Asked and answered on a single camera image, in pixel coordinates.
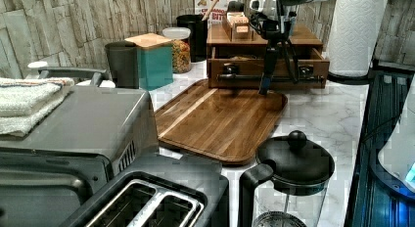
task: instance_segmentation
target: marble countertop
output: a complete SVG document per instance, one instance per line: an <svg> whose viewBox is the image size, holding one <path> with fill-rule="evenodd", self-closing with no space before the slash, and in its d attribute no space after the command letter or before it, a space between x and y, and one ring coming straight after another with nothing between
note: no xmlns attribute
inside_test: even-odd
<svg viewBox="0 0 415 227"><path fill-rule="evenodd" d="M196 81L207 78L206 62L192 64L187 73L174 74L174 81L150 92L155 110L180 94ZM308 140L325 148L335 160L318 226L344 226L351 178L357 154L361 122L364 116L368 85L342 85L327 81L325 89L281 91L288 98L282 118L271 136L288 135L293 130L305 133ZM161 154L179 159L181 154L161 148ZM239 177L255 161L245 166L223 166L222 175L230 185L230 226L237 226ZM271 182L256 189L254 217L272 209Z"/></svg>

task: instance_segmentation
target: toaster slot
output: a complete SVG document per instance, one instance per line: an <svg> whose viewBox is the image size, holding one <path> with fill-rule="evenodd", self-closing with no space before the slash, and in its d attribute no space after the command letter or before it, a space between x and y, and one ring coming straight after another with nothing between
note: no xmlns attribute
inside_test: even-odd
<svg viewBox="0 0 415 227"><path fill-rule="evenodd" d="M130 183L115 196L87 226L126 226L156 193L156 189Z"/></svg>
<svg viewBox="0 0 415 227"><path fill-rule="evenodd" d="M179 227L192 210L190 202L166 196L144 224L145 227Z"/></svg>
<svg viewBox="0 0 415 227"><path fill-rule="evenodd" d="M86 226L188 227L195 224L203 209L192 197L135 179Z"/></svg>

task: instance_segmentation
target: white kitchen roll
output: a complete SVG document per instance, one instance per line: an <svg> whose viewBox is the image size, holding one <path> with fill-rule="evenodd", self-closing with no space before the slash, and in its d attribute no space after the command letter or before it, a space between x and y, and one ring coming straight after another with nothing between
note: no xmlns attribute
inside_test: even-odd
<svg viewBox="0 0 415 227"><path fill-rule="evenodd" d="M337 0L327 45L329 72L367 74L388 0Z"/></svg>

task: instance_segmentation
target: french press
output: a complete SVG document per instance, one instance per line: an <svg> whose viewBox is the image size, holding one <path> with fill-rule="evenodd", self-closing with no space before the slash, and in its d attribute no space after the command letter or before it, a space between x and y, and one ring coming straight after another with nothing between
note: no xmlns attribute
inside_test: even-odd
<svg viewBox="0 0 415 227"><path fill-rule="evenodd" d="M335 169L331 155L296 130L262 142L256 161L258 165L245 171L239 181L238 226L317 226ZM271 181L285 199L280 209L261 214L253 223L254 191L266 181Z"/></svg>

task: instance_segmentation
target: backsplash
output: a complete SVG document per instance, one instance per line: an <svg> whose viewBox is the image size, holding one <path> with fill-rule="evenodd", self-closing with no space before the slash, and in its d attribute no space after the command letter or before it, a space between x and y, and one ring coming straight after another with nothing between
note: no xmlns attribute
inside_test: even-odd
<svg viewBox="0 0 415 227"><path fill-rule="evenodd" d="M246 12L249 13L249 1ZM415 65L415 0L389 0L375 58ZM336 0L300 6L305 23L327 45ZM20 78L27 65L108 68L107 43L160 32L194 0L0 0L0 77Z"/></svg>
<svg viewBox="0 0 415 227"><path fill-rule="evenodd" d="M0 0L0 77L20 78L27 65L107 68L105 44L158 32L193 0Z"/></svg>
<svg viewBox="0 0 415 227"><path fill-rule="evenodd" d="M388 1L375 58L415 66L415 0Z"/></svg>

